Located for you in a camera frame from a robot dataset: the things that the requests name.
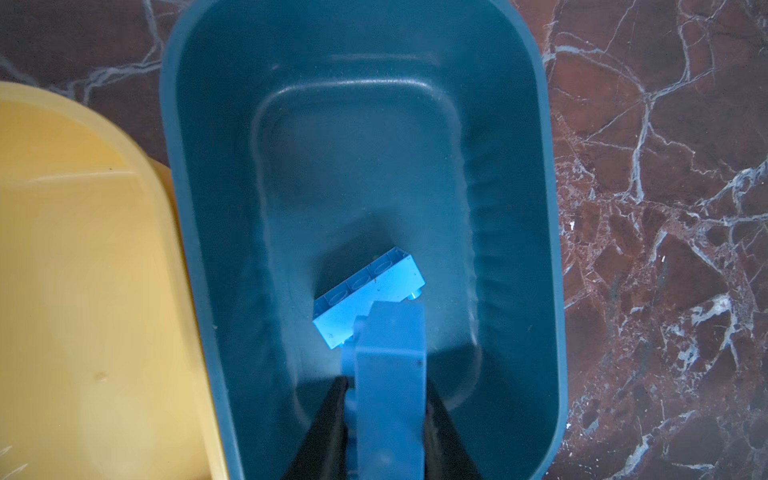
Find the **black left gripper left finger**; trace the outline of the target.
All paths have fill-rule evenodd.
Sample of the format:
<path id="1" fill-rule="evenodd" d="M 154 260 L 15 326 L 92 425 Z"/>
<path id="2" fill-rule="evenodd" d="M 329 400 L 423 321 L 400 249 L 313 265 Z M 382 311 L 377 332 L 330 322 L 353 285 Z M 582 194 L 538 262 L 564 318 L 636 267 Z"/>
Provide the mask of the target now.
<path id="1" fill-rule="evenodd" d="M 347 377 L 334 379 L 283 480 L 347 478 L 345 400 L 348 386 Z"/>

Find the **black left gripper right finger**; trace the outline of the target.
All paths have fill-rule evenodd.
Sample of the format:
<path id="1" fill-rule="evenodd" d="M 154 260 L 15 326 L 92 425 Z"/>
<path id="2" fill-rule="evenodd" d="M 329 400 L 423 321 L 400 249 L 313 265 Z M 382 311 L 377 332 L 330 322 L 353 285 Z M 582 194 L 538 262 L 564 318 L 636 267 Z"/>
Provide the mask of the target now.
<path id="1" fill-rule="evenodd" d="M 479 479 L 449 412 L 432 383 L 426 385 L 425 479 Z"/>

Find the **blue lego brick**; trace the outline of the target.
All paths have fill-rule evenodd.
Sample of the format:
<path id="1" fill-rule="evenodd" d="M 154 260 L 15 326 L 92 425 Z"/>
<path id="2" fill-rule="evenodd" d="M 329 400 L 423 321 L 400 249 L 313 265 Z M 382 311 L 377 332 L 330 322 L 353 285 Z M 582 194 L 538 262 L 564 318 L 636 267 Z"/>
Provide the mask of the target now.
<path id="1" fill-rule="evenodd" d="M 313 303 L 313 324 L 329 349 L 353 336 L 354 322 L 374 302 L 415 300 L 426 282 L 413 257 L 393 247 L 320 295 Z"/>
<path id="2" fill-rule="evenodd" d="M 375 302 L 342 345 L 349 479 L 425 474 L 426 322 L 421 304 Z"/>

